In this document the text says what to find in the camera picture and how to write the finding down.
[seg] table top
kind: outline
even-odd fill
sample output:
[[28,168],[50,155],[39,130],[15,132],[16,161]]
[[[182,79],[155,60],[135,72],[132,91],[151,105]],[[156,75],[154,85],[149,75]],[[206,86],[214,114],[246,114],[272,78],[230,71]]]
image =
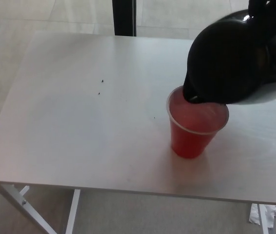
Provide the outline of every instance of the table top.
[[37,32],[0,114],[0,182],[276,204],[276,100],[229,105],[199,158],[172,152],[191,43]]

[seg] table leg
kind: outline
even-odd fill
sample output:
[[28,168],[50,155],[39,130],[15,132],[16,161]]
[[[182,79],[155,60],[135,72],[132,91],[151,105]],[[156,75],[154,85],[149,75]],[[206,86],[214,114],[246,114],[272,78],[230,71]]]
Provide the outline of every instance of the table leg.
[[0,194],[4,196],[17,210],[33,222],[43,233],[56,234],[53,228],[31,206],[13,185],[0,184]]
[[74,195],[73,195],[73,200],[72,200],[72,205],[71,205],[71,210],[70,210],[70,215],[69,215],[69,220],[68,220],[68,225],[66,226],[65,234],[72,234],[72,232],[73,232],[79,195],[80,195],[80,189],[75,189]]
[[259,213],[260,225],[261,225],[263,234],[269,234],[264,205],[258,204],[258,213]]
[[[19,192],[13,185],[0,184],[0,194],[3,195],[4,198],[6,198],[18,211],[20,211],[25,217],[27,217],[31,222],[33,222],[37,227],[39,227],[39,229],[42,230],[43,233],[56,234],[53,228],[23,197],[23,195],[29,189],[30,189],[30,186],[25,186]],[[65,234],[72,234],[73,232],[79,195],[80,195],[80,189],[75,189]]]

